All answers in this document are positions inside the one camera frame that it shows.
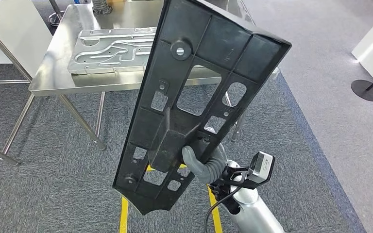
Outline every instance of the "table top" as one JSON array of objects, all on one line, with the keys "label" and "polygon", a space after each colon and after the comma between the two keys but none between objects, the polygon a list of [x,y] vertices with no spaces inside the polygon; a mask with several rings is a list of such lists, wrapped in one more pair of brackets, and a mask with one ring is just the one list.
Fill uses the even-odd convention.
[{"label": "table top", "polygon": [[[69,5],[29,90],[35,96],[50,96],[139,89],[143,71],[71,75],[68,64],[82,30],[156,27],[162,4],[160,0],[114,2],[111,14],[96,17],[92,4]],[[241,0],[215,0],[214,4],[253,23]],[[203,67],[193,69],[186,85],[219,82],[220,77]]]}]

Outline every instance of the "gray gripper finger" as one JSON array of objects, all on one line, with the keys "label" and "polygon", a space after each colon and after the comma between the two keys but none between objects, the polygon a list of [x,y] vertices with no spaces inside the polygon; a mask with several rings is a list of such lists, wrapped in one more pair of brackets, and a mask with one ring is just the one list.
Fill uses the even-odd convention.
[{"label": "gray gripper finger", "polygon": [[213,183],[216,181],[226,166],[226,160],[220,157],[210,158],[203,165],[196,158],[194,150],[190,146],[182,148],[182,158],[189,170],[203,183]]}]

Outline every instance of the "black plastic panel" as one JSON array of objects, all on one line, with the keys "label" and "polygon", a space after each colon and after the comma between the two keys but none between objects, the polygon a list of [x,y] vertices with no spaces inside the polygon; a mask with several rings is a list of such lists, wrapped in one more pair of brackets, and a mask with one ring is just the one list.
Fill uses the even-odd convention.
[{"label": "black plastic panel", "polygon": [[[205,162],[290,46],[203,0],[166,0],[113,187],[142,214],[170,210],[194,178],[192,173],[187,177],[177,173],[181,148],[207,138],[205,149],[196,148],[197,157]],[[176,104],[195,65],[221,75],[217,90],[199,116]],[[230,107],[222,98],[236,82],[243,84],[246,92]],[[151,107],[156,91],[166,96],[163,111]],[[211,117],[224,121],[218,133],[204,129]],[[144,159],[134,158],[136,147],[147,151]],[[161,185],[143,179],[148,165],[166,173]],[[168,188],[171,181],[181,184],[176,191]]]}]

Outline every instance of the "black cable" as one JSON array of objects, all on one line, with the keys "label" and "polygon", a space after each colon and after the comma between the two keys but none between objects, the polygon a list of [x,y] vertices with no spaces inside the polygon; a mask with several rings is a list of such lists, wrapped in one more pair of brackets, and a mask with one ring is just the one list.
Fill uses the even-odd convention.
[{"label": "black cable", "polygon": [[209,216],[211,215],[212,211],[217,206],[219,206],[223,201],[225,201],[226,199],[230,198],[232,195],[234,195],[235,193],[237,193],[241,188],[242,187],[236,188],[232,193],[226,195],[224,198],[222,198],[221,200],[217,201],[217,203],[215,203],[213,206],[211,206],[211,208],[209,208],[208,212],[206,212],[205,220],[203,221],[203,231],[204,231],[204,233],[208,233],[208,219],[209,219]]}]

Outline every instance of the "black stanchion base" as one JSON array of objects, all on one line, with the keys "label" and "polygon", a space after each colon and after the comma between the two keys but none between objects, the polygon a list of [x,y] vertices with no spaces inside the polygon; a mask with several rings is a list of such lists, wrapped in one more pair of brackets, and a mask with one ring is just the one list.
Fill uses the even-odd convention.
[{"label": "black stanchion base", "polygon": [[52,13],[48,17],[48,22],[51,26],[58,27],[60,20],[58,18],[58,15],[56,13]]},{"label": "black stanchion base", "polygon": [[373,88],[369,91],[366,91],[372,82],[367,80],[355,80],[351,83],[351,89],[354,93],[363,98],[364,100],[372,101],[373,102]]}]

